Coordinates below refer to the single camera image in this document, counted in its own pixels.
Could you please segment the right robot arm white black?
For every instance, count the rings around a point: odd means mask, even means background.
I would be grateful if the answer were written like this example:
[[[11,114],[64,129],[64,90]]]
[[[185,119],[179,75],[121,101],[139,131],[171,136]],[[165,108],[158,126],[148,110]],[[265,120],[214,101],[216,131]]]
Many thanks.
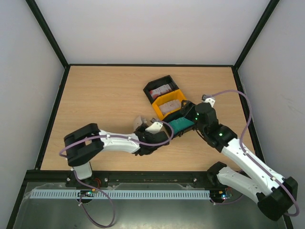
[[[244,172],[233,171],[217,162],[208,170],[208,182],[213,187],[225,185],[234,188],[257,204],[260,211],[273,221],[288,213],[297,197],[297,181],[277,173],[251,152],[229,127],[220,124],[214,101],[200,104],[183,100],[181,114],[193,121],[203,140],[219,153],[234,161]]]

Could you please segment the beige card holder wallet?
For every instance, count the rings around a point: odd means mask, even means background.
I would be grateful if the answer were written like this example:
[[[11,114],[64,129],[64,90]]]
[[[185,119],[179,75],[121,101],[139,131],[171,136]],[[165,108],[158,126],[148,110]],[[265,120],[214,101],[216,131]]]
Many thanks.
[[[135,118],[133,121],[133,130],[138,131],[145,130],[148,127],[147,119],[143,118],[141,115]]]

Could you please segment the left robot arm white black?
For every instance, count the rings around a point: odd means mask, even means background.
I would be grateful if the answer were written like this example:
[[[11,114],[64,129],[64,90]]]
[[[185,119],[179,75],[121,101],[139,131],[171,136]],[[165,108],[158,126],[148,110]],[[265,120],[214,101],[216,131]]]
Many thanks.
[[[149,155],[161,146],[169,144],[172,136],[162,130],[163,123],[151,125],[136,121],[131,134],[116,134],[101,130],[90,123],[64,137],[65,148],[59,152],[76,172],[79,180],[92,176],[90,161],[103,151],[122,151],[133,155]]]

